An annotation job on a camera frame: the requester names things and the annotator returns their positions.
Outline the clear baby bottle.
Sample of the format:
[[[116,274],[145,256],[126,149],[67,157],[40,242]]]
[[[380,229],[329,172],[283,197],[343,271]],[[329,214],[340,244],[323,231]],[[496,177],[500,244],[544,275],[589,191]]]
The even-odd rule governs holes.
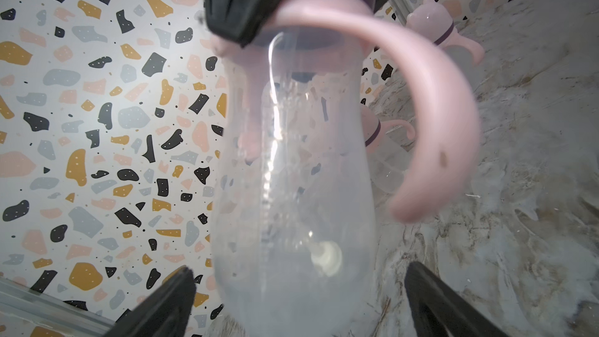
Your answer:
[[[385,193],[395,193],[404,181],[410,161],[409,152],[385,135],[368,155],[371,181]]]
[[[460,68],[472,90],[476,90],[483,80],[484,71],[479,64],[474,62],[472,54],[466,48],[460,46],[449,46],[445,49],[445,52]]]
[[[230,82],[212,221],[219,296],[249,336],[329,336],[368,294],[376,223],[360,120],[362,44],[265,31]]]

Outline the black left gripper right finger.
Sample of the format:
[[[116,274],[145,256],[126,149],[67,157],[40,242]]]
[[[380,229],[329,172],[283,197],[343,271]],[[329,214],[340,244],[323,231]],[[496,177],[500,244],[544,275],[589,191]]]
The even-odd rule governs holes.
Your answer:
[[[420,262],[408,265],[404,286],[419,337],[507,337]]]

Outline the clear straw disc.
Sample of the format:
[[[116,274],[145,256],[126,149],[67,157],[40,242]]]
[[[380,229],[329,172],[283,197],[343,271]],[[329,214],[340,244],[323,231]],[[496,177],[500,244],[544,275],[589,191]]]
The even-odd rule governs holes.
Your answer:
[[[304,83],[310,73],[301,68],[311,39],[290,29],[268,45],[269,82],[261,106],[261,250],[268,265],[286,266],[295,259],[334,276],[343,254],[325,232],[324,194],[312,172],[335,153],[310,125],[312,104]]]

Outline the pink bottle cap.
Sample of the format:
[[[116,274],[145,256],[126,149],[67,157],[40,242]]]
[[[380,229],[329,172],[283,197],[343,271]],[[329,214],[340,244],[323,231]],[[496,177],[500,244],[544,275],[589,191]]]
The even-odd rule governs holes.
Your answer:
[[[454,22],[446,7],[435,0],[424,0],[408,15],[407,28],[441,45],[452,34]]]

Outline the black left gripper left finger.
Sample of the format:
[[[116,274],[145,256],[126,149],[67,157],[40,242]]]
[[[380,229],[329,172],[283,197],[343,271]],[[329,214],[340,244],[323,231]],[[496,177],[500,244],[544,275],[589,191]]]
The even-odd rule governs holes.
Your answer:
[[[183,266],[137,308],[118,320],[104,337],[183,336],[195,294],[193,271]]]

